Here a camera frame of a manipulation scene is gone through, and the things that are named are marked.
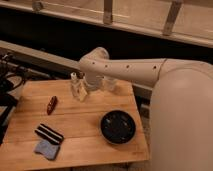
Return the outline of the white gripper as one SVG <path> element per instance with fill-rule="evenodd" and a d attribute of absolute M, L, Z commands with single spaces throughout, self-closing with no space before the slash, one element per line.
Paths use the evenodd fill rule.
<path fill-rule="evenodd" d="M 70 76 L 72 95 L 78 101 L 83 102 L 87 96 L 87 91 L 75 72 L 72 72 Z M 86 74 L 84 76 L 84 84 L 89 91 L 96 91 L 102 86 L 102 79 L 102 76 Z M 105 77 L 104 88 L 107 91 L 113 92 L 116 88 L 116 80 L 112 77 Z"/>

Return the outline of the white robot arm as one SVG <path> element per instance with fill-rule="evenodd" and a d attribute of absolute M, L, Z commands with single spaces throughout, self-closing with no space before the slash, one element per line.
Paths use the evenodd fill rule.
<path fill-rule="evenodd" d="M 111 60 L 97 47 L 78 68 L 91 89 L 109 76 L 152 89 L 151 171 L 213 171 L 213 64 L 180 59 Z"/>

